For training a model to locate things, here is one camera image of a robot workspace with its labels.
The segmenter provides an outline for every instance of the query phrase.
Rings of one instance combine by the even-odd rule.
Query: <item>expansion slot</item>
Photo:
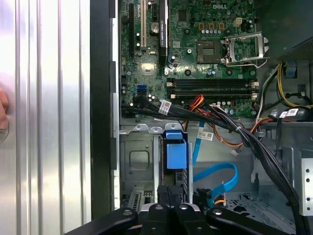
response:
[[[141,47],[147,47],[147,0],[140,2]]]
[[[159,2],[159,32],[160,32],[160,63],[165,64],[167,60],[167,23],[168,23],[168,5],[167,0]]]
[[[134,56],[135,48],[135,22],[134,22],[134,4],[129,3],[129,53],[130,56]]]
[[[234,98],[256,98],[255,90],[242,90],[242,91],[180,91],[173,90],[171,93],[171,99],[176,99],[180,97],[197,96],[202,94],[206,97],[234,97]]]
[[[167,87],[173,88],[245,88],[255,86],[250,80],[234,79],[169,79]]]

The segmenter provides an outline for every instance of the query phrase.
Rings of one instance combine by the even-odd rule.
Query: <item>ridged metal surface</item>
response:
[[[89,0],[0,0],[0,87],[0,234],[89,222]]]

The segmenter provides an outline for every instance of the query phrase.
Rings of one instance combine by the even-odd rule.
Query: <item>white label sticker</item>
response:
[[[282,112],[282,114],[279,116],[279,118],[284,118],[288,112]]]
[[[212,141],[213,140],[213,133],[211,132],[206,132],[206,131],[198,131],[198,135],[197,135],[198,139],[202,139],[202,140],[207,140],[207,141]]]
[[[237,156],[237,155],[238,155],[238,153],[235,151],[235,149],[233,149],[233,150],[231,151],[231,153],[232,153],[234,156]]]
[[[299,109],[290,109],[286,114],[286,117],[296,116]]]
[[[167,115],[168,111],[170,110],[170,107],[171,107],[172,103],[167,101],[167,100],[162,100],[162,103],[161,103],[161,106],[160,106],[160,109],[158,110],[158,112],[160,114],[165,114]]]

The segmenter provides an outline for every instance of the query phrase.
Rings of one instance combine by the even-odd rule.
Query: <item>cable label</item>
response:
[[[197,138],[201,140],[212,141],[213,135],[214,134],[211,132],[203,131],[203,127],[199,127]]]
[[[171,107],[172,103],[167,101],[167,100],[162,100],[162,103],[161,103],[161,106],[160,106],[160,109],[158,110],[158,112],[160,114],[164,114],[164,115],[167,115],[168,111],[170,110],[170,107]]]
[[[288,113],[288,112],[282,112],[282,114],[279,116],[279,118],[285,118],[285,116],[286,116],[287,113]]]
[[[298,113],[298,110],[299,110],[299,109],[290,109],[290,110],[287,112],[286,117],[296,116],[297,113]]]

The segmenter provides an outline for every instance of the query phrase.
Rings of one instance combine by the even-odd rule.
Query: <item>ram slot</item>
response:
[[[147,47],[147,0],[140,2],[141,47]]]
[[[250,81],[234,79],[170,79],[167,87],[174,88],[249,88]]]
[[[173,90],[170,94],[171,99],[181,98],[181,97],[189,97],[189,96],[197,96],[202,94],[205,97],[210,98],[221,98],[221,97],[232,97],[232,98],[254,98],[256,93],[254,90],[242,90],[242,91],[181,91],[181,90]]]
[[[134,4],[129,3],[129,53],[130,56],[134,56],[135,48],[135,22],[134,22]]]

